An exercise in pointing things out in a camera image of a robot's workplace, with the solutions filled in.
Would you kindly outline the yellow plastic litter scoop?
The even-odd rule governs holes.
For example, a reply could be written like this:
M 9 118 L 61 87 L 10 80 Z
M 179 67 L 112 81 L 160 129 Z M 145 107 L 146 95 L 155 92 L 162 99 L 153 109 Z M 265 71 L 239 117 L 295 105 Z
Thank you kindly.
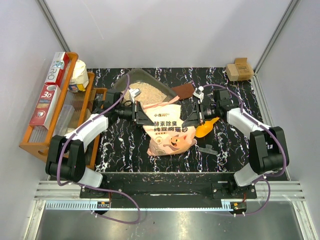
M 206 120 L 204 124 L 196 128 L 195 137 L 203 138 L 208 135 L 214 128 L 214 124 L 219 120 L 219 117 L 215 117 L 211 120 Z

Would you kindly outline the pink cat litter bag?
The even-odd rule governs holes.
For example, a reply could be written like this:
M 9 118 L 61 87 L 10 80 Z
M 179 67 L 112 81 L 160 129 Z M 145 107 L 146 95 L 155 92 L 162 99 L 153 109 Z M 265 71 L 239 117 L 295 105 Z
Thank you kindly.
M 197 143 L 194 126 L 183 127 L 181 106 L 176 104 L 180 98 L 143 106 L 145 114 L 153 125 L 144 125 L 143 129 L 150 137 L 147 154 L 149 156 L 167 156 L 186 152 Z

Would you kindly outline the grey plastic litter box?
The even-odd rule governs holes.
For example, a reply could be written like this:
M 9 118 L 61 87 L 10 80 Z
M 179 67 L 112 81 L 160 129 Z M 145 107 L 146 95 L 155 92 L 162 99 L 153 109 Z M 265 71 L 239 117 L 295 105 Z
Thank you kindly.
M 127 75 L 129 76 L 129 88 L 124 94 L 124 102 L 132 101 L 130 99 L 130 90 L 133 89 L 138 89 L 140 91 L 140 93 L 134 97 L 134 100 L 140 102 L 144 106 L 169 102 L 177 97 L 177 94 L 170 87 L 141 68 L 135 68 L 118 79 L 113 85 L 115 91 L 125 92 L 128 83 Z

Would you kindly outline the black bag clip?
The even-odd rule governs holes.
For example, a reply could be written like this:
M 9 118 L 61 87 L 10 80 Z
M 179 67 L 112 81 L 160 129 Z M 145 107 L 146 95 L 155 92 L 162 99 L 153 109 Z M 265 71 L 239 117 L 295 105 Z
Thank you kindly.
M 216 150 L 213 149 L 213 146 L 210 144 L 206 144 L 205 147 L 198 147 L 198 151 L 201 153 L 206 153 L 206 154 L 210 154 L 210 155 L 218 155 L 218 152 Z

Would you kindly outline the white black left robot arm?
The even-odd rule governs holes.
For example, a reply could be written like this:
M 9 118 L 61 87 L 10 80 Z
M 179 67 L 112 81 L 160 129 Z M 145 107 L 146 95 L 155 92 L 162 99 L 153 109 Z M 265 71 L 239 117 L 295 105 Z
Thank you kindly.
M 135 122 L 140 126 L 153 126 L 153 121 L 138 101 L 130 105 L 122 103 L 123 93 L 110 90 L 91 116 L 71 133 L 55 135 L 51 138 L 45 172 L 57 179 L 90 186 L 98 198 L 108 193 L 108 185 L 102 174 L 86 167 L 85 153 L 88 145 L 106 131 L 118 119 Z

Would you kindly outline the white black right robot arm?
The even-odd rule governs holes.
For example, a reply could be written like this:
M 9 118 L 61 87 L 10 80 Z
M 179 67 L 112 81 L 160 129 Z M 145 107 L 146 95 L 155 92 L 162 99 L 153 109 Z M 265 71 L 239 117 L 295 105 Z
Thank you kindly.
M 200 86 L 193 92 L 197 103 L 182 126 L 198 127 L 204 125 L 206 120 L 219 117 L 238 129 L 249 142 L 248 163 L 228 180 L 228 194 L 239 198 L 258 181 L 283 175 L 290 162 L 284 130 L 279 126 L 266 125 L 249 115 L 244 110 L 243 102 L 233 103 L 230 97 L 233 92 L 223 86 L 214 91 L 214 103 L 204 105 L 203 90 Z

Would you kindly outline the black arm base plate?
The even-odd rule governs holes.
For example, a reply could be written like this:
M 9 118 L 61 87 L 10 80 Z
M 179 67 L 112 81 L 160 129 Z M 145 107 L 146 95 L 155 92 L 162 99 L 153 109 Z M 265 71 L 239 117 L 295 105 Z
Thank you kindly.
M 130 196 L 187 195 L 212 199 L 256 199 L 251 184 L 237 186 L 231 172 L 106 172 L 102 186 Z

